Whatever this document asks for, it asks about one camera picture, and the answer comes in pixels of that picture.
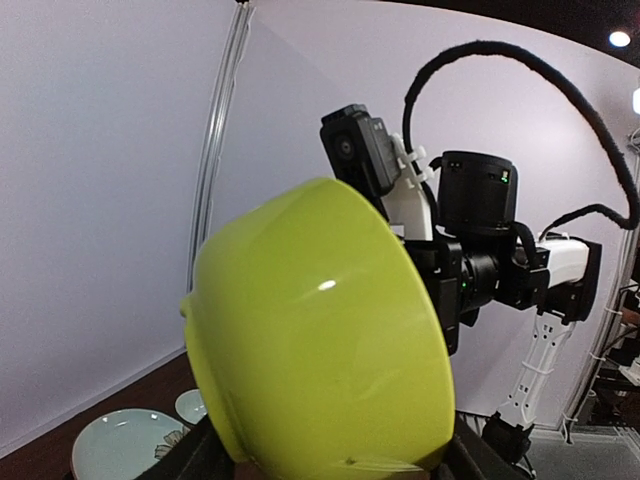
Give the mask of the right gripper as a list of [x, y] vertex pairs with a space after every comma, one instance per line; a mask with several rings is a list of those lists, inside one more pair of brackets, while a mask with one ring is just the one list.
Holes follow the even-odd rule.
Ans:
[[435, 308], [450, 356], [458, 350], [462, 248], [450, 240], [406, 240], [404, 247], [414, 263]]

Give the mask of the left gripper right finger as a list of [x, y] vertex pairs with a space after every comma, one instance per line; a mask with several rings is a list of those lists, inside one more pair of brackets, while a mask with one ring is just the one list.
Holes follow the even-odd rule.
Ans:
[[522, 467], [505, 462], [463, 419], [457, 417], [452, 440], [434, 469], [435, 480], [532, 479]]

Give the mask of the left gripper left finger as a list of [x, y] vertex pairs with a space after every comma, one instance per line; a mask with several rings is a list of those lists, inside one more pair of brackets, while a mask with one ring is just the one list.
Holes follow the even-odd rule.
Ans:
[[231, 480], [234, 468], [210, 419], [204, 417], [135, 480]]

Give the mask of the pale striped bowl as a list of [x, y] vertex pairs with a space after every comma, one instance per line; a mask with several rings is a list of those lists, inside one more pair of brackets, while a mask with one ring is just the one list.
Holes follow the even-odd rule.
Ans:
[[207, 415], [207, 409], [199, 389], [181, 393], [174, 402], [178, 416], [186, 423], [195, 425]]

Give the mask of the light teal floral plate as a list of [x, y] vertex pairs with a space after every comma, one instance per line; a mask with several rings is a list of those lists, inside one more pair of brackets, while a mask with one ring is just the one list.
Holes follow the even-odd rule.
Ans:
[[186, 436], [189, 427], [162, 412], [131, 408], [104, 414], [76, 437], [76, 479], [135, 479]]

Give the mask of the lime green bowl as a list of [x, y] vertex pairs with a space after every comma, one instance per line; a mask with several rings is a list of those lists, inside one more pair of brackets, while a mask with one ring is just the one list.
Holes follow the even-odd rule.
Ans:
[[454, 431], [449, 354], [403, 244], [354, 189], [317, 178], [201, 248], [187, 354], [228, 455], [270, 479], [400, 479]]

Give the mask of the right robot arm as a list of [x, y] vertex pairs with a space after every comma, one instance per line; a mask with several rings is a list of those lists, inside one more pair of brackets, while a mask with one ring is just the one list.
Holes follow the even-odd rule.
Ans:
[[518, 172], [510, 161], [446, 151], [429, 164], [439, 190], [427, 196], [442, 227], [405, 247], [429, 293], [447, 349], [455, 353], [459, 327], [473, 326], [492, 301], [535, 309], [530, 344], [506, 400], [489, 417], [483, 440], [510, 465], [530, 448], [536, 407], [559, 353], [595, 300], [602, 247], [555, 234], [536, 240], [516, 221]]

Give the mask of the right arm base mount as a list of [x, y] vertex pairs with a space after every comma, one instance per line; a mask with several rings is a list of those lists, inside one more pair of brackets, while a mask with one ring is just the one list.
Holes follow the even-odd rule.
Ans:
[[525, 479], [536, 479], [537, 473], [527, 457], [534, 426], [511, 425], [494, 413], [483, 427], [481, 438], [512, 469]]

